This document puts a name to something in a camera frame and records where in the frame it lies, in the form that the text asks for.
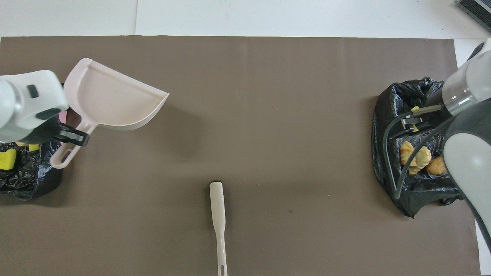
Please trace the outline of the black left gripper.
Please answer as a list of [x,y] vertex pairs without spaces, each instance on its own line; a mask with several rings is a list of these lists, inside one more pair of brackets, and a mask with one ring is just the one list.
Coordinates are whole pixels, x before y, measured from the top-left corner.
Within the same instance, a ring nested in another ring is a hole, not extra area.
[[84,131],[61,123],[59,118],[50,118],[32,130],[28,136],[23,138],[23,143],[36,145],[54,138],[62,143],[70,143],[75,146],[86,146],[89,141],[89,136],[90,135]]

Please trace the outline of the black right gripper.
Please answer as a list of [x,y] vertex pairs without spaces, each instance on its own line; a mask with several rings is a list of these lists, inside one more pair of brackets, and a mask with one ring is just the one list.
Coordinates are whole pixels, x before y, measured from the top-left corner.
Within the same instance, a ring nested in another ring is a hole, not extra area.
[[405,117],[400,122],[403,133],[424,132],[432,128],[431,124],[442,124],[452,115],[443,102],[442,91],[434,92],[426,101],[424,108],[413,108],[410,111],[412,117]]

